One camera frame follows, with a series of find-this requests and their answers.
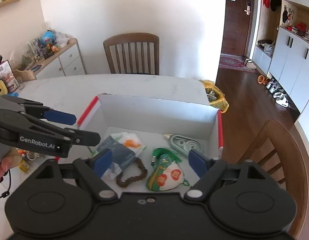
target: screw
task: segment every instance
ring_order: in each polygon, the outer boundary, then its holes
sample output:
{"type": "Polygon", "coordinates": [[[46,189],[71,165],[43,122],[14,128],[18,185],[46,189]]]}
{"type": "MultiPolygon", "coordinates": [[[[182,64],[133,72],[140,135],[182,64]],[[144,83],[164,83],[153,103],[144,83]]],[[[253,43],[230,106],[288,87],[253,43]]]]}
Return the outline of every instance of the screw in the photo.
{"type": "Polygon", "coordinates": [[[202,191],[198,189],[191,189],[187,192],[188,197],[191,198],[199,198],[203,195],[202,191]]]}
{"type": "Polygon", "coordinates": [[[112,190],[102,190],[99,192],[99,196],[102,198],[112,198],[115,193],[112,190]]]}
{"type": "Polygon", "coordinates": [[[149,197],[149,198],[147,198],[147,202],[153,203],[153,202],[155,202],[155,198],[149,197]]]}
{"type": "Polygon", "coordinates": [[[144,199],[139,199],[137,202],[141,205],[144,205],[147,203],[147,201],[145,201],[144,199]]]}

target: red rug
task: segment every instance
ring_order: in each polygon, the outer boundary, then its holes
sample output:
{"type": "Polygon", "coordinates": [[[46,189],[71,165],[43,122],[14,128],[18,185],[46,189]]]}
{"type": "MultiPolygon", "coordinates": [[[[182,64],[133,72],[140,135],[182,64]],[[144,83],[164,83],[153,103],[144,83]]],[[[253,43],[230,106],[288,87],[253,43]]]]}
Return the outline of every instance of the red rug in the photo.
{"type": "Polygon", "coordinates": [[[256,69],[245,67],[244,57],[228,55],[228,54],[221,54],[219,61],[219,68],[228,68],[228,69],[258,73],[256,69]]]}

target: orange slipper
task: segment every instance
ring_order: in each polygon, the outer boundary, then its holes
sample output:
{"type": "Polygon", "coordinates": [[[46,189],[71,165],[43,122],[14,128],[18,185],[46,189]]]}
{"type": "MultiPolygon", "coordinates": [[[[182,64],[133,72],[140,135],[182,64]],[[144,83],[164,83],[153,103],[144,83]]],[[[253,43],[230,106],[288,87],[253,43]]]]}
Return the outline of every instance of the orange slipper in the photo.
{"type": "Polygon", "coordinates": [[[267,84],[269,83],[269,81],[270,81],[270,78],[266,78],[266,79],[262,82],[262,84],[267,85],[267,84]]]}
{"type": "Polygon", "coordinates": [[[259,84],[262,84],[262,83],[264,82],[264,80],[265,80],[265,77],[264,77],[264,76],[259,76],[259,77],[258,77],[258,83],[259,83],[259,84]]]}

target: cabinet handle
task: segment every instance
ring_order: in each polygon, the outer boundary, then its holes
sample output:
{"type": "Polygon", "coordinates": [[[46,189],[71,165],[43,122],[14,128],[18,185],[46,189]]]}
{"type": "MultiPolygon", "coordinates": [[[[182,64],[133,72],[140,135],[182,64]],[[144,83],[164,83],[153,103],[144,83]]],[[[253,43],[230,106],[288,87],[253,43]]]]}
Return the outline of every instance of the cabinet handle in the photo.
{"type": "Polygon", "coordinates": [[[305,58],[304,59],[307,59],[308,53],[309,53],[309,49],[307,49],[307,54],[305,54],[305,58]]]}

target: red tape edge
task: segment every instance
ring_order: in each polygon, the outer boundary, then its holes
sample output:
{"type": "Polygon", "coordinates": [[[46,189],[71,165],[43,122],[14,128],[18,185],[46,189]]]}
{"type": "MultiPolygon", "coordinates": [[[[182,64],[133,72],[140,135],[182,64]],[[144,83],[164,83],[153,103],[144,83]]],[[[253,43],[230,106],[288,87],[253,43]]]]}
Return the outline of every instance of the red tape edge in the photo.
{"type": "Polygon", "coordinates": [[[98,102],[99,98],[98,96],[95,96],[93,98],[93,100],[90,102],[90,104],[88,105],[88,107],[86,108],[86,110],[83,112],[83,114],[80,116],[77,124],[78,126],[81,126],[82,123],[84,122],[84,120],[86,119],[87,115],[90,113],[91,109],[93,109],[93,107],[96,105],[96,103],[98,102]]]}
{"type": "Polygon", "coordinates": [[[218,142],[219,148],[223,147],[223,130],[222,130],[222,117],[221,111],[218,111],[218,142]]]}

